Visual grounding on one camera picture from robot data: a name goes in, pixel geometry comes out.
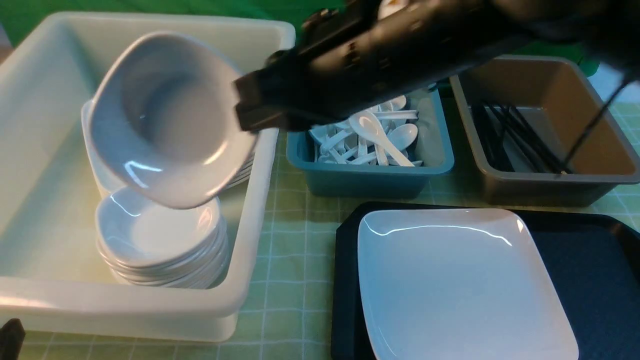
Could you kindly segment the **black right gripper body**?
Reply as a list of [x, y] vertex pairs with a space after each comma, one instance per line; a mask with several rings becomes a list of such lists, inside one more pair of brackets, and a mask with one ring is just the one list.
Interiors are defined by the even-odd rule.
[[304, 38], [265, 67], [265, 127], [345, 120], [502, 55], [522, 29], [491, 0], [412, 0], [377, 19], [366, 0], [318, 11]]

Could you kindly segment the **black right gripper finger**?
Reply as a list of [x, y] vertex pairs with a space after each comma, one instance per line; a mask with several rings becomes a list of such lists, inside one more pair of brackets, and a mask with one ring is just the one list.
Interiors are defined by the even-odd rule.
[[234, 82], [238, 93], [237, 120], [244, 132], [288, 129], [290, 121], [282, 105], [286, 81], [274, 70], [256, 70]]

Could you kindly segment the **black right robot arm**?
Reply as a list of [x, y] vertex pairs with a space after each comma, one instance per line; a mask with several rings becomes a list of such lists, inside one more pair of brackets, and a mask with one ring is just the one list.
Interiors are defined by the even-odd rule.
[[241, 129], [341, 122], [535, 41], [578, 43], [639, 78], [637, 0], [412, 0], [384, 18], [379, 4], [314, 13], [301, 43], [237, 79]]

